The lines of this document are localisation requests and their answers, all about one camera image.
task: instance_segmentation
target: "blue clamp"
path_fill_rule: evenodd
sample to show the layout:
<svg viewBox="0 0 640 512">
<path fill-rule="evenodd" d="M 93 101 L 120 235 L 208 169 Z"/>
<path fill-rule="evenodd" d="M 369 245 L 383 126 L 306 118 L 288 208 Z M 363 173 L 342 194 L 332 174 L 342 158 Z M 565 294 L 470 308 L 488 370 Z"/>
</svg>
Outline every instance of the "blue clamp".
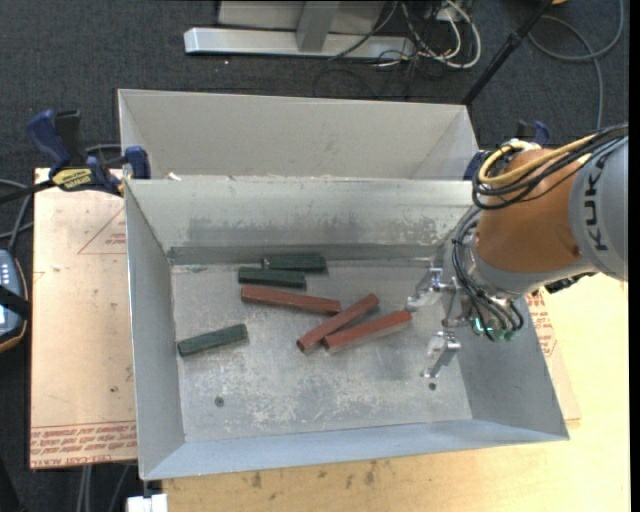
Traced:
<svg viewBox="0 0 640 512">
<path fill-rule="evenodd" d="M 56 121 L 62 121 L 60 130 L 56 130 Z M 121 196 L 122 180 L 111 174 L 98 158 L 86 156 L 84 148 L 79 147 L 79 121 L 78 112 L 59 117 L 52 110 L 45 110 L 27 124 L 27 134 L 36 148 L 53 160 L 49 180 L 68 192 L 96 190 Z M 120 163 L 131 167 L 128 177 L 151 178 L 147 154 L 140 146 L 127 148 Z"/>
</svg>

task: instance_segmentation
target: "black pole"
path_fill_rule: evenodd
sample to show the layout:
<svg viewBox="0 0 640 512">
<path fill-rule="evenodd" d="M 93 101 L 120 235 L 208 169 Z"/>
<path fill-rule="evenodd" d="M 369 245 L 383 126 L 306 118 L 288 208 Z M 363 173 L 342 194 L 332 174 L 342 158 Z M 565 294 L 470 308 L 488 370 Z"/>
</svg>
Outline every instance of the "black pole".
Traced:
<svg viewBox="0 0 640 512">
<path fill-rule="evenodd" d="M 480 91 L 484 88 L 485 85 L 491 80 L 493 75 L 496 74 L 500 66 L 504 64 L 509 55 L 518 47 L 522 40 L 527 37 L 527 34 L 531 31 L 533 26 L 538 22 L 538 20 L 542 17 L 547 8 L 552 4 L 553 0 L 542 0 L 540 5 L 536 9 L 536 11 L 531 15 L 531 17 L 515 32 L 511 32 L 507 41 L 502 45 L 502 48 L 498 51 L 496 56 L 489 64 L 489 67 L 485 70 L 482 76 L 478 79 L 478 81 L 473 85 L 471 90 L 467 93 L 467 95 L 462 100 L 462 104 L 467 107 L 473 103 L 473 100 L 476 99 L 476 96 L 480 94 Z"/>
<path fill-rule="evenodd" d="M 20 500 L 9 478 L 2 459 L 0 459 L 0 512 L 26 512 L 20 505 Z"/>
</svg>

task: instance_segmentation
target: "electronic device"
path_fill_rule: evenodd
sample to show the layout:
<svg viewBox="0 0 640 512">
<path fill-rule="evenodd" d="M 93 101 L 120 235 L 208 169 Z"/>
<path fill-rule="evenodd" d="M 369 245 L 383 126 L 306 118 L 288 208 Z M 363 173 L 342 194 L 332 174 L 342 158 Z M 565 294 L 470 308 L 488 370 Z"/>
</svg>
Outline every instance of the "electronic device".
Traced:
<svg viewBox="0 0 640 512">
<path fill-rule="evenodd" d="M 18 260 L 0 249 L 0 352 L 17 345 L 27 329 L 26 284 Z"/>
</svg>

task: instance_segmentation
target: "metal bracket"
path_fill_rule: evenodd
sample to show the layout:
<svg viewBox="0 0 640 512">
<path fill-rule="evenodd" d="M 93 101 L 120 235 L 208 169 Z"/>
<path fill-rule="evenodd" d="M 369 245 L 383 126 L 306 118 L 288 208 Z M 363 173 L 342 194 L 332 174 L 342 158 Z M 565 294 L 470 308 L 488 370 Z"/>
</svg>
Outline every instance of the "metal bracket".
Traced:
<svg viewBox="0 0 640 512">
<path fill-rule="evenodd" d="M 443 366 L 449 366 L 449 363 L 460 350 L 460 342 L 449 331 L 438 331 L 434 334 L 427 344 L 427 357 L 430 364 L 421 375 L 426 379 L 435 379 Z"/>
<path fill-rule="evenodd" d="M 405 309 L 407 311 L 417 311 L 422 306 L 431 306 L 440 297 L 443 287 L 440 283 L 442 267 L 430 267 L 429 271 L 416 285 L 416 292 L 407 298 Z"/>
</svg>

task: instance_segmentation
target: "yellow cable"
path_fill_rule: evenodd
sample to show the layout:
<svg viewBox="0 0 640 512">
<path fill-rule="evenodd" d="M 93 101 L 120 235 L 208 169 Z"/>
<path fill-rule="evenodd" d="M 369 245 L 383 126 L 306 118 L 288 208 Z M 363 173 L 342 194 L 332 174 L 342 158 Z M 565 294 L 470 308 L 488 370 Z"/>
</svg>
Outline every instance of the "yellow cable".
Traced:
<svg viewBox="0 0 640 512">
<path fill-rule="evenodd" d="M 532 149 L 531 147 L 520 148 L 518 147 L 519 146 L 518 144 L 515 144 L 516 142 L 523 143 L 522 141 L 514 141 L 511 143 L 508 143 L 511 146 L 511 149 L 509 148 L 509 146 L 506 146 L 506 148 L 498 149 L 497 151 L 493 152 L 489 156 L 489 158 L 487 158 L 487 160 L 485 160 L 484 164 L 482 165 L 482 167 L 480 167 L 480 170 L 478 171 L 478 181 L 481 183 L 485 183 L 487 185 L 509 185 L 514 181 L 516 181 L 521 176 L 524 176 L 525 174 L 527 174 L 529 171 L 547 163 L 549 160 L 585 146 L 593 137 L 595 137 L 595 135 L 588 135 L 587 137 L 583 137 L 580 140 L 577 140 L 575 142 L 562 146 L 561 148 L 555 149 L 550 153 L 547 153 L 546 155 L 541 156 L 540 158 L 537 158 L 529 163 L 521 165 L 520 167 L 516 167 L 515 169 L 512 169 L 511 171 L 505 174 L 501 174 L 500 176 L 494 176 L 494 177 L 487 176 L 487 172 L 489 171 L 489 168 L 498 159 L 500 159 L 506 152 L 511 152 L 512 149 Z"/>
</svg>

